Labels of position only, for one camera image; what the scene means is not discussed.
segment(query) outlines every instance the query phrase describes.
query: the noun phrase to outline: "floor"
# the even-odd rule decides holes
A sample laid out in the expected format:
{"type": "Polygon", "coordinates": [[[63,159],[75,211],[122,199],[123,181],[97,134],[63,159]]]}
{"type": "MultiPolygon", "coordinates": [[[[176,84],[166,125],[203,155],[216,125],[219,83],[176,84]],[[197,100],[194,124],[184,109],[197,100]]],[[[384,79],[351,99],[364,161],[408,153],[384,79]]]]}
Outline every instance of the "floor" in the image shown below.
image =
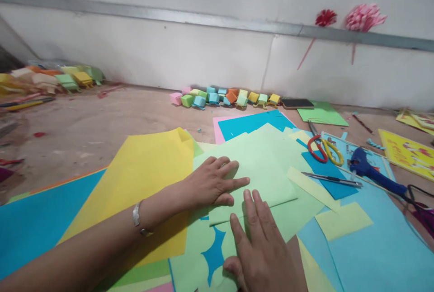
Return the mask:
{"type": "MultiPolygon", "coordinates": [[[[1,159],[24,158],[25,162],[17,174],[0,184],[0,204],[10,197],[41,188],[77,175],[107,166],[128,135],[150,134],[182,127],[195,140],[215,143],[213,117],[260,113],[260,108],[246,110],[224,107],[207,107],[201,111],[194,108],[174,106],[170,103],[171,91],[135,86],[118,87],[100,99],[98,93],[110,89],[108,86],[85,90],[73,95],[60,95],[53,102],[14,114],[19,126],[0,140],[1,159]],[[46,133],[36,138],[36,132],[46,133]]],[[[347,140],[383,153],[366,143],[371,138],[381,144],[378,129],[389,130],[421,144],[430,146],[433,137],[395,120],[396,112],[352,106],[334,106],[347,119],[349,127],[317,124],[318,131],[340,137],[348,132],[347,140]],[[370,134],[354,118],[352,112],[370,127],[370,134]]],[[[298,127],[308,130],[296,110],[279,110],[298,127]]],[[[434,183],[404,169],[392,165],[398,183],[410,183],[434,193],[434,183]]],[[[434,200],[419,194],[419,201],[434,207],[434,200]]],[[[399,201],[392,198],[403,209],[399,201]]],[[[419,222],[406,212],[410,222],[425,238],[432,250],[432,239],[419,222]]]]}

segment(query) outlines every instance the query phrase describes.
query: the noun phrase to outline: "red scissors handle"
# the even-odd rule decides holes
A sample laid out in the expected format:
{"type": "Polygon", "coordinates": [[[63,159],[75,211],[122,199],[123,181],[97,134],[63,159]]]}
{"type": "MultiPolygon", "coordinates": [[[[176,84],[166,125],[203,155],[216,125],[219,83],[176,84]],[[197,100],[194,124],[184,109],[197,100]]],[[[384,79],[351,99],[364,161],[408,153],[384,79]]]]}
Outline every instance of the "red scissors handle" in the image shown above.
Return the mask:
{"type": "Polygon", "coordinates": [[[309,140],[309,142],[307,143],[307,148],[308,148],[310,154],[312,154],[312,156],[313,156],[317,161],[319,161],[319,162],[321,162],[321,163],[327,163],[327,161],[329,160],[329,157],[327,156],[326,152],[324,152],[324,150],[322,149],[321,144],[318,144],[318,143],[316,142],[316,140],[318,140],[318,139],[320,139],[320,138],[321,138],[321,135],[320,135],[320,134],[315,135],[314,137],[312,137],[312,138],[309,140]],[[322,154],[323,159],[320,158],[318,155],[316,155],[316,153],[312,150],[312,147],[311,147],[312,143],[315,143],[315,144],[316,144],[316,146],[318,147],[318,149],[320,150],[320,152],[321,152],[321,154],[322,154]]]}

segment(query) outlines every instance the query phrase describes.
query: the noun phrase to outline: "yellow poster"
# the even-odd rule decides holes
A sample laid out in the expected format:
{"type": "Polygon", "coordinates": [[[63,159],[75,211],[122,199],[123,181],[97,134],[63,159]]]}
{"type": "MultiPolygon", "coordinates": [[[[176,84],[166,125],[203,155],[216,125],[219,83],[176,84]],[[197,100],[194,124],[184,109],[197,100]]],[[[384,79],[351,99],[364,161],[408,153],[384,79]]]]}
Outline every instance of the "yellow poster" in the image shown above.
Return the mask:
{"type": "MultiPolygon", "coordinates": [[[[193,170],[193,151],[191,136],[181,128],[129,136],[59,243],[183,180],[193,170]]],[[[183,213],[156,228],[135,253],[146,255],[134,260],[136,266],[183,254],[187,225],[183,213]]]]}
{"type": "Polygon", "coordinates": [[[378,131],[391,163],[434,181],[434,149],[382,129],[378,131]]]}

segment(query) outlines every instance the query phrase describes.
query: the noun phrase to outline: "pink paper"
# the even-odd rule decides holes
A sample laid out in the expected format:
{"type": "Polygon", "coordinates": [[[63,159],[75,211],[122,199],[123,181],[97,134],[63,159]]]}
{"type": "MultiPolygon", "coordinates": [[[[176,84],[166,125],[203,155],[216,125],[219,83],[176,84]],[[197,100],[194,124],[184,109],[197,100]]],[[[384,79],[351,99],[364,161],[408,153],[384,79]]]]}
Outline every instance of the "pink paper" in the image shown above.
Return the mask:
{"type": "Polygon", "coordinates": [[[173,284],[172,282],[169,282],[143,292],[173,292],[173,284]]]}

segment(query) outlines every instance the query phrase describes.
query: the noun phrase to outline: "finger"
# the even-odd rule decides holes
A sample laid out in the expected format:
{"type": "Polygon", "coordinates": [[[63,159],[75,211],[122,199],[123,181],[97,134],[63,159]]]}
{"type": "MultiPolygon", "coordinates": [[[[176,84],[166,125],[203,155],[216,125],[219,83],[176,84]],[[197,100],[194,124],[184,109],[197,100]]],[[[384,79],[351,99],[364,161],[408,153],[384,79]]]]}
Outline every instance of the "finger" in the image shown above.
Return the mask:
{"type": "Polygon", "coordinates": [[[223,193],[216,199],[214,205],[234,206],[234,198],[228,193],[223,193]]]}
{"type": "Polygon", "coordinates": [[[243,267],[241,265],[240,259],[237,256],[231,256],[226,258],[225,262],[223,263],[223,269],[232,273],[236,277],[241,289],[243,291],[247,291],[247,286],[244,280],[243,267]]]}
{"type": "Polygon", "coordinates": [[[228,175],[229,172],[238,168],[239,166],[240,164],[238,163],[238,161],[227,162],[224,166],[222,166],[221,169],[218,170],[218,174],[220,175],[220,177],[224,178],[228,175]]]}
{"type": "Polygon", "coordinates": [[[215,167],[216,169],[220,169],[222,167],[222,165],[224,165],[225,163],[229,163],[230,161],[231,160],[229,160],[229,158],[227,156],[221,156],[217,160],[214,161],[212,166],[215,167]]]}
{"type": "Polygon", "coordinates": [[[259,222],[261,223],[262,231],[264,232],[265,238],[271,241],[274,238],[274,232],[271,227],[269,214],[265,203],[262,201],[261,195],[255,189],[252,192],[253,200],[255,201],[256,212],[258,213],[259,222]]]}
{"type": "Polygon", "coordinates": [[[250,183],[250,178],[227,179],[223,183],[225,191],[229,191],[248,185],[250,183]]]}
{"type": "Polygon", "coordinates": [[[231,229],[232,233],[234,234],[236,250],[238,251],[241,259],[245,259],[250,255],[252,246],[249,239],[245,235],[243,228],[241,227],[240,221],[234,213],[231,214],[231,229]]]}
{"type": "Polygon", "coordinates": [[[285,244],[285,240],[283,239],[282,234],[280,233],[280,230],[279,230],[279,228],[277,227],[276,221],[274,220],[274,216],[273,216],[273,214],[271,213],[271,209],[270,209],[270,207],[268,206],[268,203],[267,203],[267,202],[265,202],[265,211],[267,212],[268,219],[269,219],[269,222],[270,222],[271,228],[272,228],[272,230],[273,230],[272,232],[273,232],[273,234],[274,234],[274,238],[275,238],[277,241],[279,241],[280,243],[282,243],[282,244],[284,245],[284,244],[285,244]]]}
{"type": "Polygon", "coordinates": [[[265,241],[264,232],[262,231],[261,223],[259,222],[258,213],[256,212],[255,203],[253,202],[250,190],[244,190],[245,210],[247,213],[247,220],[249,222],[250,235],[252,244],[261,243],[265,241]]]}

